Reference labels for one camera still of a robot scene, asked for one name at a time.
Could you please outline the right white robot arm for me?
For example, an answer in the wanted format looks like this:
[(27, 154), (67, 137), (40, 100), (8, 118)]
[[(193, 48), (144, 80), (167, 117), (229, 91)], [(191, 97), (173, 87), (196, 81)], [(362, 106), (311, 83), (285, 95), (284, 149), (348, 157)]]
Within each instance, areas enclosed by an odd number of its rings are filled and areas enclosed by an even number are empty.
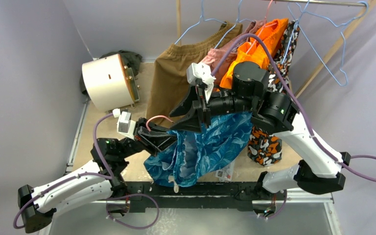
[(187, 70), (190, 89), (170, 112), (180, 117), (172, 130), (200, 132), (211, 118), (224, 114), (251, 112), (251, 123), (285, 141), (301, 160), (284, 170), (263, 172), (255, 186), (256, 195), (267, 199), (283, 189), (301, 188), (312, 194), (325, 194), (344, 188), (342, 166), (350, 162), (350, 154), (328, 149), (315, 132), (306, 126), (303, 112), (289, 95), (268, 90), (269, 72), (254, 62), (234, 67), (230, 90), (209, 93), (206, 73), (197, 72), (201, 64)]

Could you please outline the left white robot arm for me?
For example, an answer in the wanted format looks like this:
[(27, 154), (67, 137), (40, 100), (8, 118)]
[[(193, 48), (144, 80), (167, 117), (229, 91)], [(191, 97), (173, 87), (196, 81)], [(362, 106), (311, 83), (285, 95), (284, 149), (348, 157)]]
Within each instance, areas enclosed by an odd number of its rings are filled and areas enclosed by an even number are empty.
[(48, 226), (56, 216), (93, 201), (142, 197), (142, 189), (129, 187), (121, 175), (129, 164), (126, 158), (142, 151), (156, 156), (177, 141), (177, 136), (166, 128), (146, 122), (145, 118), (132, 121), (120, 140), (96, 138), (92, 160), (79, 169), (39, 187), (20, 187), (20, 210), (14, 228), (30, 234)]

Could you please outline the blue patterned shorts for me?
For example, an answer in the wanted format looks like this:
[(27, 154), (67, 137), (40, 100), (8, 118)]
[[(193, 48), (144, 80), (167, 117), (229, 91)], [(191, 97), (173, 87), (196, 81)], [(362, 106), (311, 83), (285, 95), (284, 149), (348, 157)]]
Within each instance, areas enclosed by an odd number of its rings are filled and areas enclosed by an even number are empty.
[(200, 133), (170, 130), (176, 142), (149, 156), (144, 167), (160, 186), (191, 187), (205, 174), (229, 165), (247, 146), (251, 116), (249, 112), (214, 116)]

